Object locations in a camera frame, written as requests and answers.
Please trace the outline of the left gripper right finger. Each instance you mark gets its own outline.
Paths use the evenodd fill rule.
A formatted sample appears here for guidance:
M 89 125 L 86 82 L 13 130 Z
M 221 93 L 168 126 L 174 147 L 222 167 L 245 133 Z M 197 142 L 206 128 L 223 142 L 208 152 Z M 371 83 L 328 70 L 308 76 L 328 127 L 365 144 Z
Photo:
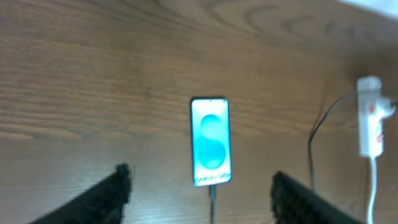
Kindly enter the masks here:
M 270 198 L 276 224 L 361 224 L 282 171 L 272 177 Z

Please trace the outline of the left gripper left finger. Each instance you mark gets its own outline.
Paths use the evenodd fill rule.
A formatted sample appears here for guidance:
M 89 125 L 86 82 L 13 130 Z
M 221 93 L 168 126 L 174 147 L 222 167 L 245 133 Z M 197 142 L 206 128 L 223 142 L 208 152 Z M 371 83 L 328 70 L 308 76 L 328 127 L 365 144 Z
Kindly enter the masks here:
M 121 224 L 131 192 L 132 170 L 118 164 L 111 175 L 32 224 Z

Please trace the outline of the blue Galaxy smartphone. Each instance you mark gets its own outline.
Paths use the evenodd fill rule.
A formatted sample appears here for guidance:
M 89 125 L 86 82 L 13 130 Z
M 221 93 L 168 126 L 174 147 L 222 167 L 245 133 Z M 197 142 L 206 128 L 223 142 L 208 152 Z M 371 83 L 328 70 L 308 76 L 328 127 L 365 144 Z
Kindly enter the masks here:
M 232 179 L 229 101 L 225 97 L 190 100 L 192 175 L 196 187 Z

